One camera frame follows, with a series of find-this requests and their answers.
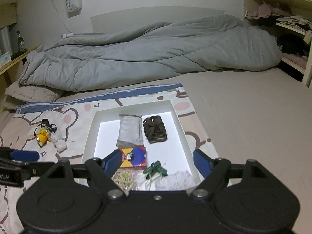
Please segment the bag of beige hair ties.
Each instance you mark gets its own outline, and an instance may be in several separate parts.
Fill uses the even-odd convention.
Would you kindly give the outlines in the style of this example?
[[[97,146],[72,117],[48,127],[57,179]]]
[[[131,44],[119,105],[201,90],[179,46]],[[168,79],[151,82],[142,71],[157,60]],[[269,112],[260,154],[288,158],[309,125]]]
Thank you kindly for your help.
[[[136,188],[135,173],[132,170],[118,169],[112,177],[114,183],[125,193]]]

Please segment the playing card box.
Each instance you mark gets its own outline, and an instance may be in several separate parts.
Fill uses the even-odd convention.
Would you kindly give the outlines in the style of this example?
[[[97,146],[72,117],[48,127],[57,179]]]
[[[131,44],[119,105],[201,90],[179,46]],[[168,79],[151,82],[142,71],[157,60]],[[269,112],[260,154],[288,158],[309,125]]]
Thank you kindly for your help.
[[[122,152],[122,164],[120,168],[146,169],[145,147],[124,148],[120,151]]]

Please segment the white patterned cloth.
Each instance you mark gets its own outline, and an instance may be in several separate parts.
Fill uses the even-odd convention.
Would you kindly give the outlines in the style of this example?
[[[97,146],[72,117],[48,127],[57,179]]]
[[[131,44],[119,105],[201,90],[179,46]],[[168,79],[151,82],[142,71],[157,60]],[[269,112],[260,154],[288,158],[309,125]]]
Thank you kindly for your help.
[[[196,184],[193,176],[188,171],[177,171],[155,181],[157,191],[179,191],[193,188]]]

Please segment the yellow headlamp with black strap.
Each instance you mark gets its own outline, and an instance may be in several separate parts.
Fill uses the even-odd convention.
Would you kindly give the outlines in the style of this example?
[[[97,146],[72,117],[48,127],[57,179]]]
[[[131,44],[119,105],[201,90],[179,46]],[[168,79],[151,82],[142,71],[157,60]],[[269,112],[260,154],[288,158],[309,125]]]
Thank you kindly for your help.
[[[51,142],[51,134],[57,131],[57,126],[51,124],[48,119],[42,119],[34,131],[34,137],[40,147],[45,146],[47,142]]]

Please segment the grey foil wipes packet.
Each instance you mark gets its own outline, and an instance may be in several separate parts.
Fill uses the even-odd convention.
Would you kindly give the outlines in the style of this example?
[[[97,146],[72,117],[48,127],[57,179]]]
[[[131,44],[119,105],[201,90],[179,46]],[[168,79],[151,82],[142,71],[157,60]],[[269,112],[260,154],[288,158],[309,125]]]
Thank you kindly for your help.
[[[143,146],[142,117],[119,114],[120,128],[116,142],[118,149]]]

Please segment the white tissue wad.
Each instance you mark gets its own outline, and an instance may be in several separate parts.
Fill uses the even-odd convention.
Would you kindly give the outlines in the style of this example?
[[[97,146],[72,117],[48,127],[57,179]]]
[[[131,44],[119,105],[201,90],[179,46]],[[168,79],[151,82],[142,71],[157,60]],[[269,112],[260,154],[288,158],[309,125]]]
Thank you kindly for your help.
[[[51,141],[58,153],[62,153],[67,149],[67,143],[58,132],[52,132]]]

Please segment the brown hair claw clip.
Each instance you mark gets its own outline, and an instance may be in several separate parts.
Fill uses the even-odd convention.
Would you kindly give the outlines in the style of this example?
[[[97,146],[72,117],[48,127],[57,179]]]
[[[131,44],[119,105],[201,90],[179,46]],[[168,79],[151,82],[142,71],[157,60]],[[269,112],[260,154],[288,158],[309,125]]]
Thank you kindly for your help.
[[[165,142],[167,140],[167,131],[159,115],[144,119],[143,129],[150,144]]]

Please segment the white cardboard box tray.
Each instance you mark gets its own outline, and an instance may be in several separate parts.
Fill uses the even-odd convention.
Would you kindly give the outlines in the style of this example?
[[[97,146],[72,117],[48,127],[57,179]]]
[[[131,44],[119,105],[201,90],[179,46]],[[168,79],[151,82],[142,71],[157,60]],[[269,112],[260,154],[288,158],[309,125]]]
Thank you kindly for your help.
[[[167,140],[151,144],[143,136],[147,164],[150,165],[155,161],[160,161],[169,174],[174,174],[177,171],[187,171],[193,176],[196,184],[203,180],[194,165],[193,150],[187,141],[178,115],[168,100],[116,107],[96,112],[87,137],[82,163],[93,157],[104,159],[117,149],[120,114],[137,115],[141,116],[142,119],[159,115],[167,131]]]

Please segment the beige fleece blanket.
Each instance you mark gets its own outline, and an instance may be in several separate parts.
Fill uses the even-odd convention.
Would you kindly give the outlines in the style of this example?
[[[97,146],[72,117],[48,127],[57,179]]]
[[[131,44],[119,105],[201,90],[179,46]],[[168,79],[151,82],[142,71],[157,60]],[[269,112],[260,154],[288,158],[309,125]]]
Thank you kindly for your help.
[[[5,89],[5,95],[20,101],[31,102],[54,102],[64,94],[63,90],[44,86],[23,86],[17,81]]]

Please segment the wooden bedside shelf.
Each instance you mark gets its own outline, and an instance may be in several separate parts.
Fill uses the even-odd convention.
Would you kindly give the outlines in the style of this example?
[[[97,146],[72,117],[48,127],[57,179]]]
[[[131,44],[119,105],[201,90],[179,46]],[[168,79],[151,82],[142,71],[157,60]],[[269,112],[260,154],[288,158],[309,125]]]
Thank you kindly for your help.
[[[1,97],[4,94],[5,89],[19,79],[22,71],[24,70],[24,64],[27,61],[27,55],[36,48],[37,47],[27,50],[19,57],[1,67]]]

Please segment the tissue pack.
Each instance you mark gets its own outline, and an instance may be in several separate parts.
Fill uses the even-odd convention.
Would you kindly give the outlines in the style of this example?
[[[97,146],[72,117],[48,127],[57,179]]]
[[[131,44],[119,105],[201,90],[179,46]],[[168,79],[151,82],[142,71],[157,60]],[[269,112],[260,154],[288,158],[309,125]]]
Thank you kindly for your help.
[[[11,61],[11,56],[9,52],[6,52],[5,54],[2,54],[0,57],[0,67],[6,65]]]

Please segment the green glass bottle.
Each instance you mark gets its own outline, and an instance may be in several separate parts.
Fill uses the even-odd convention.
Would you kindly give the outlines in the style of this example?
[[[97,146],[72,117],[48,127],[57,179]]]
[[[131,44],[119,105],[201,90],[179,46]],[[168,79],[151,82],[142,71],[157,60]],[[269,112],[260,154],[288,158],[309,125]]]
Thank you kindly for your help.
[[[20,34],[20,31],[17,31],[17,43],[18,43],[18,46],[19,46],[19,51],[20,52],[25,52],[25,50],[26,50],[25,42],[24,42],[23,37]]]

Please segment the grey duvet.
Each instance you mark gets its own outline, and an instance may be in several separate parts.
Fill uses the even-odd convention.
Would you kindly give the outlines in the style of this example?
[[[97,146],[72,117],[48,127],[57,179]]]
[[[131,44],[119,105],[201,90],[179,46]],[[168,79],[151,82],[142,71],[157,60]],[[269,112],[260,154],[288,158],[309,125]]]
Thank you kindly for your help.
[[[263,71],[281,58],[267,31],[212,15],[43,43],[28,54],[19,84],[82,92],[208,70]]]

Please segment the white headboard panel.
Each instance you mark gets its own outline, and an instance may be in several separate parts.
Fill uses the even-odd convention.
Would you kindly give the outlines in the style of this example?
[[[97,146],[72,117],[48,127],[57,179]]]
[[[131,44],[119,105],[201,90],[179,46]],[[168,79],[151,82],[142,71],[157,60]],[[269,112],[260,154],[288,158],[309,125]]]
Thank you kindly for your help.
[[[222,10],[203,7],[153,6],[104,13],[92,16],[90,20],[94,33],[112,34],[158,22],[174,23],[223,14]]]

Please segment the pink clothes on shelf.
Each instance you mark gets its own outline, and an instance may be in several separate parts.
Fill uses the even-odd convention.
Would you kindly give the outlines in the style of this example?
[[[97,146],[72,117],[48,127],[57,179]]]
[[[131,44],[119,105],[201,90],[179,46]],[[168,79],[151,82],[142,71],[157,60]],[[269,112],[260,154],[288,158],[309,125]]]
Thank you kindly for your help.
[[[283,10],[279,7],[274,7],[268,3],[263,2],[259,8],[255,11],[245,13],[246,19],[260,19],[264,18],[267,19],[269,16],[280,16],[280,17],[289,17],[293,16],[292,11],[289,9],[289,7],[286,7],[286,10]]]

